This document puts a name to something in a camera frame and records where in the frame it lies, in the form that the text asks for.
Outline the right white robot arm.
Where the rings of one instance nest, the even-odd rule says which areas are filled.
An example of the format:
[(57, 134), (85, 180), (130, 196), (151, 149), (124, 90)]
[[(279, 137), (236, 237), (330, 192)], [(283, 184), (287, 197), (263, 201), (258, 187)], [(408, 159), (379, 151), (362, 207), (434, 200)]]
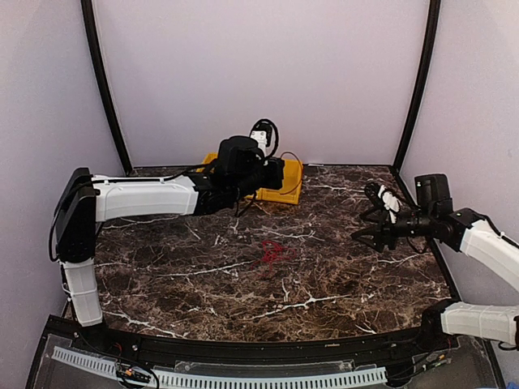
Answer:
[[(373, 250), (392, 250), (401, 237), (436, 239), (518, 289), (518, 244), (486, 215), (470, 208), (440, 213), (411, 210), (390, 220), (389, 211), (384, 210), (379, 219), (368, 220), (373, 225), (351, 237)], [(433, 350), (446, 335), (474, 336), (518, 348), (518, 306), (475, 305), (447, 299), (424, 312), (422, 327), (414, 334), (414, 345), (423, 352)]]

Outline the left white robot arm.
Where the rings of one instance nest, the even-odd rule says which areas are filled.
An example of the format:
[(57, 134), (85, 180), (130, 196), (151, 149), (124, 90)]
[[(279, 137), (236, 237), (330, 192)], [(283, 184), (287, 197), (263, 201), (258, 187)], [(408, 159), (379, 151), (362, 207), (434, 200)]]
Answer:
[(280, 158), (242, 165), (237, 172), (197, 165), (169, 177), (94, 176), (77, 168), (54, 211), (48, 251), (60, 263), (82, 338), (97, 353), (114, 347), (114, 334), (105, 329), (99, 301), (94, 258), (97, 226), (128, 216), (206, 216), (234, 207), (259, 189), (279, 190), (285, 162)]

